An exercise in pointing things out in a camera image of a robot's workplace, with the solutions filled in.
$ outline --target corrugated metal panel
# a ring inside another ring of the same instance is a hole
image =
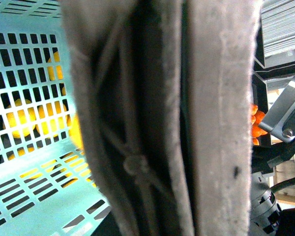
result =
[[[295,0],[265,0],[261,14],[265,56],[295,49]]]

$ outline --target orange object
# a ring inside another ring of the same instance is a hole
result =
[[[253,142],[254,145],[259,146],[259,140],[258,139],[252,138],[252,142]]]
[[[267,132],[265,130],[261,129],[261,135],[266,135],[266,134],[267,134]]]
[[[251,124],[254,124],[256,122],[256,117],[255,116],[251,116]]]
[[[251,136],[254,138],[260,137],[262,134],[262,129],[258,127],[258,124],[252,125]]]
[[[251,104],[251,115],[254,116],[258,110],[258,106],[255,104]]]
[[[263,118],[265,117],[265,113],[262,112],[262,111],[257,111],[256,114],[255,114],[255,117],[256,117],[256,124],[260,124],[260,122],[263,120]]]

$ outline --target screw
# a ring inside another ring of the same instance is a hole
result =
[[[283,130],[282,135],[285,138],[291,138],[293,136],[293,131],[290,128],[286,128]]]

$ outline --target yellow ball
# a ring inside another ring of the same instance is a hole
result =
[[[29,148],[28,148],[28,151],[29,151],[29,152],[34,151],[34,148],[33,148],[33,147],[29,147]],[[18,155],[19,155],[19,156],[23,156],[23,155],[25,155],[25,150],[24,150],[24,149],[19,150],[19,151],[18,151]],[[10,161],[10,160],[13,160],[14,158],[15,158],[15,155],[12,154],[12,155],[10,155],[10,156],[8,157],[8,160]]]
[[[25,102],[26,104],[30,104],[31,101],[25,99]],[[22,101],[20,99],[17,99],[15,101],[15,106],[21,106],[22,105]],[[36,120],[36,116],[35,116],[35,111],[34,111],[34,108],[31,107],[31,108],[28,108],[28,109],[24,109],[24,110],[19,110],[17,113],[18,113],[18,119],[20,121],[20,124],[26,124],[28,121],[26,119],[26,116],[25,116],[25,112],[28,113],[29,115],[29,119],[30,121],[35,121]],[[6,114],[6,117],[8,118],[8,122],[9,122],[9,125],[11,128],[15,127],[17,125],[17,122],[16,122],[16,119],[14,117],[14,113],[13,112],[10,112],[10,113],[7,113]],[[30,128],[33,130],[35,129],[35,125],[33,124],[32,126],[28,127],[28,128],[24,128],[23,129],[23,134],[24,134],[24,137],[26,137],[27,135],[30,134]],[[15,130],[12,132],[12,136],[14,138],[20,138],[21,137],[21,134],[18,130]]]
[[[55,62],[60,62],[60,57],[59,57],[59,52],[58,51],[54,53],[54,59],[55,59]],[[48,66],[47,70],[48,70],[48,75],[49,75],[50,81],[54,81],[56,78],[55,78],[55,73],[54,73],[53,67]],[[63,79],[63,74],[62,74],[62,69],[61,69],[60,65],[56,66],[56,71],[57,71],[58,79],[62,80]]]
[[[47,108],[47,115],[49,117],[61,113],[61,106],[60,106],[60,102],[59,101],[56,101],[55,102],[55,108],[56,108],[56,113],[55,114],[54,114],[53,107],[52,107],[52,104],[51,103],[47,103],[46,104],[46,108]],[[63,110],[65,112],[67,111],[67,108],[65,107],[65,105],[63,105]],[[41,118],[41,119],[46,117],[45,112],[44,112],[44,109],[43,109],[42,106],[39,106],[38,107],[38,114],[39,114],[39,118]],[[59,123],[59,128],[60,129],[64,129],[65,123],[66,123],[66,120],[67,120],[67,117],[68,117],[68,115],[65,116],[65,120],[63,119],[63,117],[59,117],[58,118],[58,123]],[[48,122],[49,122],[49,124],[51,126],[51,131],[49,131]],[[43,134],[44,135],[49,134],[50,132],[55,132],[55,131],[58,130],[56,119],[52,119],[50,121],[44,121],[44,122],[42,122],[41,126],[42,126],[42,130],[43,130]],[[37,129],[37,132],[38,133],[41,133],[41,131],[39,129],[39,125],[36,125],[36,129]]]
[[[84,149],[80,130],[80,122],[77,115],[74,115],[74,117],[72,118],[72,127],[69,130],[69,136],[77,148]]]

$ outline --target light blue plastic crate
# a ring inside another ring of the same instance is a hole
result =
[[[55,51],[60,62],[53,58]],[[84,153],[72,144],[67,125],[59,126],[58,118],[75,114],[69,65],[57,1],[0,0],[0,236],[90,235],[111,209],[95,187]],[[50,81],[48,66],[55,74],[61,66],[63,79],[56,74]],[[61,94],[63,86],[66,95]],[[16,99],[21,106],[15,106]],[[56,114],[55,102],[67,111]],[[54,115],[40,119],[38,106],[47,113],[48,103]],[[26,124],[9,126],[7,113],[16,116],[32,107],[35,121],[27,115]],[[51,119],[57,123],[55,132],[30,129],[26,137],[12,136],[16,129],[41,127]],[[26,154],[19,156],[20,149]],[[11,154],[15,158],[8,160]]]

